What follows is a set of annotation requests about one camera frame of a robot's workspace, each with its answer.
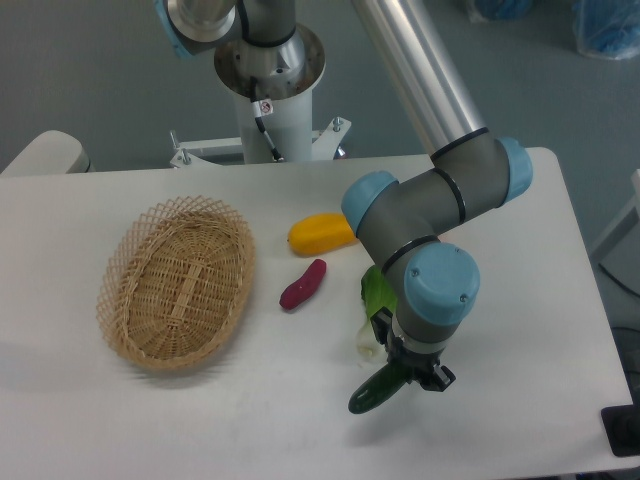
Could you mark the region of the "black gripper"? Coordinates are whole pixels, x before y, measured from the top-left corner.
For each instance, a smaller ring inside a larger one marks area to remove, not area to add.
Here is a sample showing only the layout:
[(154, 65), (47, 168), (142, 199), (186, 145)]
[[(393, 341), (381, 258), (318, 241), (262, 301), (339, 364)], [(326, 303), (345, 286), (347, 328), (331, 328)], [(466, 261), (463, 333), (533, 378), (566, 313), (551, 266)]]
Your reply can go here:
[(425, 391), (445, 391), (456, 376), (440, 363), (443, 345), (416, 343), (406, 335), (397, 334), (390, 330), (392, 319), (393, 313), (388, 308), (380, 308), (371, 316), (374, 337), (386, 346), (388, 363), (398, 362), (411, 369), (411, 380), (407, 383), (419, 383)]

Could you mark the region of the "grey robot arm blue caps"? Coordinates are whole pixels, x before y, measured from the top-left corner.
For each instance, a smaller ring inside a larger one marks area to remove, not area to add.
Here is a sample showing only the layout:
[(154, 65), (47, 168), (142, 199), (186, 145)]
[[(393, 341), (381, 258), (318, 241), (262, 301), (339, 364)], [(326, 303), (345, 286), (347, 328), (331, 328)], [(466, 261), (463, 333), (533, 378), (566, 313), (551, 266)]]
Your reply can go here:
[[(156, 12), (174, 51), (215, 53), (220, 81), (239, 98), (248, 163), (304, 162), (319, 148), (311, 114), (297, 101), (316, 85), (325, 60), (291, 1), (159, 1)], [(473, 258), (440, 236), (523, 194), (529, 155), (486, 128), (418, 1), (357, 1), (354, 9), (380, 53), (432, 168), (401, 182), (387, 172), (357, 180), (342, 210), (390, 283), (394, 310), (371, 319), (386, 365), (353, 395), (352, 411), (370, 409), (416, 382), (442, 391), (453, 374), (440, 363), (449, 338), (479, 289)]]

